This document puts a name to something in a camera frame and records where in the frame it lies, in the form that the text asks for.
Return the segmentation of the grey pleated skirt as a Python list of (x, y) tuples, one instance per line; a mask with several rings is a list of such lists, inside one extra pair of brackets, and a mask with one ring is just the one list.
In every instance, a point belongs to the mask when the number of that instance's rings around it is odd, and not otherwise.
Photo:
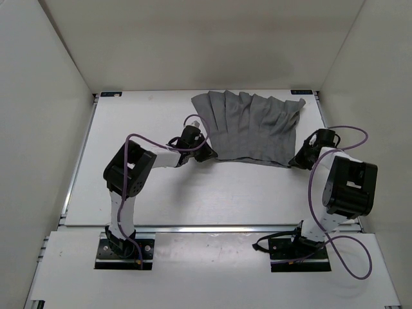
[(289, 167), (304, 99), (282, 101), (242, 91), (209, 91), (191, 102), (209, 126), (211, 147), (219, 161)]

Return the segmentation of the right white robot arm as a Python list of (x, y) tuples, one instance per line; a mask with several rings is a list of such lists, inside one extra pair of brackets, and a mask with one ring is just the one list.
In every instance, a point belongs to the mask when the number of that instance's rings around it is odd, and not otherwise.
[[(303, 143), (302, 148), (289, 161), (289, 166), (311, 172), (308, 183), (308, 204), (311, 218), (303, 220), (288, 242), (291, 255), (303, 258), (312, 248), (324, 243), (341, 223), (367, 216), (374, 204), (378, 167), (352, 158), (339, 149), (341, 138), (332, 129), (318, 129)], [(312, 185), (315, 169), (328, 171), (322, 193), (322, 207), (315, 212)]]

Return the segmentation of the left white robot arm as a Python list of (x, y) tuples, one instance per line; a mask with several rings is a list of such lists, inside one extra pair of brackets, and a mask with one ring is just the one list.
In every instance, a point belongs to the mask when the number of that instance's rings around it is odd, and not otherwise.
[(191, 158), (202, 163), (217, 157), (195, 124), (186, 125), (180, 136), (165, 145), (130, 134), (103, 172), (111, 198), (111, 221), (105, 226), (110, 249), (123, 259), (133, 257), (143, 263), (142, 247), (136, 240), (135, 200), (153, 169), (178, 168)]

